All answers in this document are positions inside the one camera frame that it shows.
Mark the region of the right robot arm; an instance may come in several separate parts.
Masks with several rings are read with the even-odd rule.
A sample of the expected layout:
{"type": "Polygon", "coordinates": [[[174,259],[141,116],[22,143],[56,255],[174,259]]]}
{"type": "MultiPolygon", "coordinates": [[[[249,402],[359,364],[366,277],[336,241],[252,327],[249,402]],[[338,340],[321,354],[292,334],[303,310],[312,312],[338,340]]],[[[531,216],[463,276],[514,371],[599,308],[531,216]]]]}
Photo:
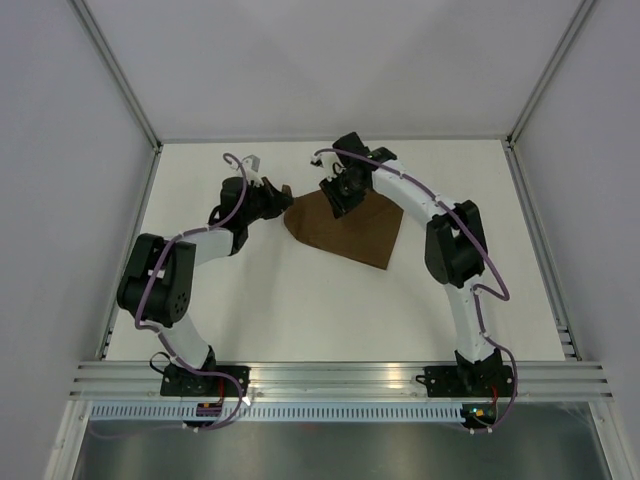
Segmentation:
{"type": "Polygon", "coordinates": [[[323,169],[321,191],[341,218],[370,193],[395,203],[424,231],[424,263],[443,286],[456,333],[452,366],[427,367],[417,375],[431,398],[506,399],[517,391],[514,355],[491,338],[483,315],[483,296],[508,301],[510,293],[489,257],[479,207],[454,202],[411,175],[385,147],[371,150],[355,132],[313,154],[323,169]]]}

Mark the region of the brown cloth napkin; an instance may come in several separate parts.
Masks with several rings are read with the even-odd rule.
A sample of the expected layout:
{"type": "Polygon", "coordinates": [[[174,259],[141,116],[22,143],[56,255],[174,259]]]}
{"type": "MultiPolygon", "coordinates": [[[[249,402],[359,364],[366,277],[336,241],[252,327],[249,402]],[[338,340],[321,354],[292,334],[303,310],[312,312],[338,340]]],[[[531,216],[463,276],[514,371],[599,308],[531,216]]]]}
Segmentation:
{"type": "Polygon", "coordinates": [[[300,243],[380,270],[388,268],[404,212],[375,192],[353,211],[336,218],[319,190],[297,197],[284,225],[300,243]]]}

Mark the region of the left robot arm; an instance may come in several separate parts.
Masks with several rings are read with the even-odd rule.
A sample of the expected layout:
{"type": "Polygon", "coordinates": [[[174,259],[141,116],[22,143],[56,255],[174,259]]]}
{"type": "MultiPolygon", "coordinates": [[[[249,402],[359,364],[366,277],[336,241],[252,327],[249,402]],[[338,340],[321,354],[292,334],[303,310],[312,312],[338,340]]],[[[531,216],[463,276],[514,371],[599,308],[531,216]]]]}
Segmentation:
{"type": "Polygon", "coordinates": [[[136,329],[158,337],[195,395],[209,395],[218,384],[214,350],[188,314],[196,268],[239,253],[254,222],[276,219],[293,204],[287,185],[231,177],[205,225],[171,238],[137,237],[117,289],[118,307],[133,317],[136,329]]]}

